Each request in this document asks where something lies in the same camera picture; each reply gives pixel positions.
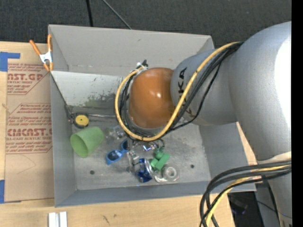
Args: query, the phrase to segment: black cord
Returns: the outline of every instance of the black cord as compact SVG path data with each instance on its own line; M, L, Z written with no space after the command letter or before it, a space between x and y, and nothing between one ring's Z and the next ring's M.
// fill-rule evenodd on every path
M238 168L233 168L230 170L227 170L225 172L222 172L220 174L218 174L217 176L215 176L208 184L206 191L202 197L201 200L201 204L200 204L200 213L203 212L203 206L204 206L204 202L205 202L205 198L207 197L207 192L208 190L212 190L213 189L213 185L220 179L223 178L227 175L230 174L234 174L237 172L242 172L242 171L249 171L249 170L256 170L256 169L264 169L264 168L268 168L268 167L275 167L275 166L285 166L285 165L290 165L291 164L291 160L288 161L281 161L281 162L274 162L274 163L266 163L266 164L261 164L261 165L252 165L252 166L241 166Z
M113 7L106 1L106 0L102 0L112 11L114 14L116 14L118 16L118 18L129 28L132 29L128 23L113 9Z
M206 189L203 198L201 200L202 202L202 212L203 212L203 206L204 206L204 202L206 200L206 205L209 208L211 203L210 203L210 192L216 188L217 186L223 184L223 183L227 183L230 182L232 180L237 180L240 178L244 178L244 177L254 177L254 176L259 176L259 175L267 175L267 174L276 174L276 173L280 173L281 171L285 171L285 170L289 170L291 169L291 166L285 166L283 168L277 169L277 170L267 170L267 171L255 171L255 172L247 172L247 173L242 173L242 174L237 174L237 175L232 175L229 177L226 177L224 179L220 179L219 181L216 181L214 184L212 184L209 188ZM214 215L212 216L212 221L213 224L218 227L219 225L217 224L217 221L215 220Z
M85 0L85 1L86 1L87 12L89 14L89 24L91 27L93 27L94 23L93 23L93 17L91 15L90 3L89 0Z
M274 179L274 178L277 178L277 177L281 177L281 176L284 176L286 174L289 174L291 172L291 169L290 170L286 170L282 173L278 173L278 174L275 174L275 175L271 175L271 176L264 176L263 179L264 180L269 180L269 179ZM218 202L219 198L225 193L226 190L228 189L231 189L231 188L234 188L236 186L240 186L240 185L244 185L244 184L248 184L248 183L256 183L256 182L260 182L262 181L263 179L253 179L253 180L247 180L247 181L244 181L242 183L236 183L236 184L233 184L227 188L225 188L222 192L220 192L220 194L215 198L215 200L212 202L212 204L210 205L210 208L207 209L207 211L205 213L200 213L201 215L201 222L200 222L200 225L203 225L204 227L207 227L206 225L206 222L205 222L205 218L206 216L209 214L209 212L212 210L212 208L214 207L214 205Z

